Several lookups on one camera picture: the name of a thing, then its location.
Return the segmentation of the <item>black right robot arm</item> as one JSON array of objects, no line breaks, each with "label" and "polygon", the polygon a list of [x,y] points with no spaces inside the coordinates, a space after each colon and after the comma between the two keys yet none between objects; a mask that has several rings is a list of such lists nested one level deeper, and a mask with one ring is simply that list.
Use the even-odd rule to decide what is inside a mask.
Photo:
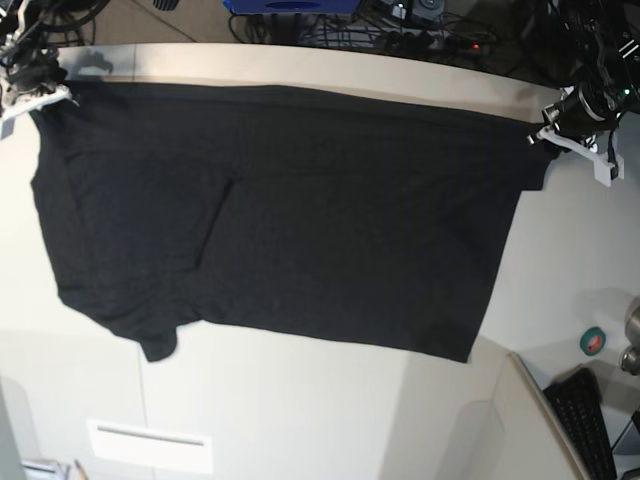
[{"label": "black right robot arm", "polygon": [[67,77],[61,46],[84,46],[83,29],[106,1],[1,3],[1,108],[54,94]]}]

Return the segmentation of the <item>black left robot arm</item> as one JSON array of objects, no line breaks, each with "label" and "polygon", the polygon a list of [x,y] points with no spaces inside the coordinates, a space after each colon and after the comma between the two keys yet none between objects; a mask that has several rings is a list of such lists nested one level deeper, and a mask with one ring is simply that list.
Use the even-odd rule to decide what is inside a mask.
[{"label": "black left robot arm", "polygon": [[569,78],[561,99],[543,110],[554,133],[582,140],[612,131],[639,112],[639,34],[627,1],[550,1]]}]

